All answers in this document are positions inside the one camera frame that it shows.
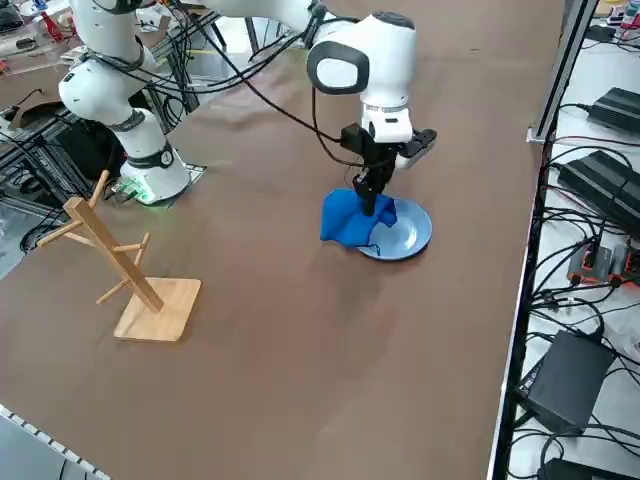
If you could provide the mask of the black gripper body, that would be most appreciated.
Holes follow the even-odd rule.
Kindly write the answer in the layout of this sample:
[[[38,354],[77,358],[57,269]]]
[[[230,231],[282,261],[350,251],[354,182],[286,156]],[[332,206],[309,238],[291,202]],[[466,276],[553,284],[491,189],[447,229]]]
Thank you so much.
[[[368,168],[394,166],[396,150],[394,144],[376,143],[370,133],[359,124],[351,124],[341,130],[341,146],[357,155]]]

